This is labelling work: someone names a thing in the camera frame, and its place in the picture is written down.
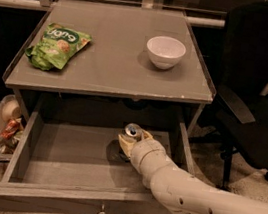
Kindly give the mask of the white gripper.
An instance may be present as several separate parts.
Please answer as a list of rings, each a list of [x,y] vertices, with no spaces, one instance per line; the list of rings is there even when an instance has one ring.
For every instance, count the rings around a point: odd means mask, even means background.
[[[153,139],[153,135],[142,130],[142,141],[135,143],[134,138],[126,135],[118,135],[120,148],[127,158],[131,157],[131,163],[144,177],[152,177],[158,169],[173,163],[166,154],[165,148],[159,141]]]

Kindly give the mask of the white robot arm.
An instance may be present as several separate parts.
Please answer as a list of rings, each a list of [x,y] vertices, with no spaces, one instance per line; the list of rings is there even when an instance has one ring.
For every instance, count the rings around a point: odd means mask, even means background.
[[[216,189],[179,168],[162,144],[135,123],[118,139],[144,186],[172,214],[268,214],[268,203]]]

